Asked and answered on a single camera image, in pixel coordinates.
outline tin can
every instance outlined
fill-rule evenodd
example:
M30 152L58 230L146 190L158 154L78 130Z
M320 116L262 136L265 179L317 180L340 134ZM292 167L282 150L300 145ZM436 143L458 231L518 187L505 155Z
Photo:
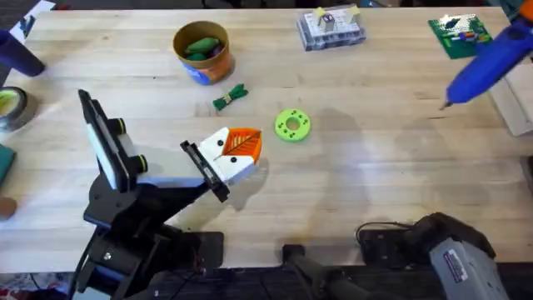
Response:
M185 49L202 38L218 38L222 50L203 61L187 59ZM224 27L209 21L191 22L183 26L174 36L174 51L189 75L200 84L209 85L223 79L232 69L230 42Z

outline black cable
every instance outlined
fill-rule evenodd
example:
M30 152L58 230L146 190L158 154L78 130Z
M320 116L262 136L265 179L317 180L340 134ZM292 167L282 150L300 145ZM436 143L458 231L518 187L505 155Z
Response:
M37 282L35 281L35 278L33 277L33 274L32 274L32 273L30 273L30 278L32 279L33 284L35 284L35 288L37 288L37 290L40 290L41 287L39 287L39 285L38 285Z
M94 229L94 232L92 233L91 239L89 239L87 246L85 246L85 249L83 250L82 256L80 257L80 261L77 262L76 270L74 271L70 284L68 285L67 300L72 300L72 297L74 297L74 293L76 292L77 276L80 274L80 271L83 267L83 263L85 262L85 259L87 258L87 255L89 253L89 248L91 248L92 243L94 242L94 239L96 238L99 232L99 228L96 227L96 229Z
M364 222L356 230L356 240L357 240L357 243L359 243L359 246L361 246L361 239L359 238L359 232L364 227L369 226L369 225L390 225L390 226L396 226L399 228L407 228L407 229L411 229L414 227L413 225L405 224L402 222Z
M189 280L191 280L191 278L196 275L194 272L191 273L191 275L189 275L189 277L187 277L185 280L183 280L183 283L182 285L180 285L180 287L177 288L176 292L172 295L172 297L169 298L169 300L172 300L174 299L178 293L180 293L183 289L183 287L185 287L185 285L189 282Z

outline green donut toy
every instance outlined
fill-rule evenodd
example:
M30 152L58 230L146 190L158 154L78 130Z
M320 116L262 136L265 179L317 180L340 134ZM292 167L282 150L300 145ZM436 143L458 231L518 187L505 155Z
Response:
M276 117L276 134L284 141L298 142L311 130L311 119L299 109L287 109Z

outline orange object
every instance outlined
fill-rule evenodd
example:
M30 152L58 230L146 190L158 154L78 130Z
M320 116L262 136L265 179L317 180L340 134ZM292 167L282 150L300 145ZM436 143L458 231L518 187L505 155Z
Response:
M533 0L526 0L520 7L520 15L533 21Z
M261 130L230 128L222 155L251 156L257 163L261 154Z

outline green toy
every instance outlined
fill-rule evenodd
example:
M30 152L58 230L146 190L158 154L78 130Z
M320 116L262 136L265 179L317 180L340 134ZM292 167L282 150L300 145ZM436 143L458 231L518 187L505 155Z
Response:
M219 43L220 41L218 38L205 37L187 46L187 49L185 49L185 54L209 53Z
M191 55L187 55L187 59L191 61L202 61L202 60L206 60L207 57L204 53L194 53Z
M299 109L287 109L277 115L274 126L282 140L298 142L311 131L311 119Z

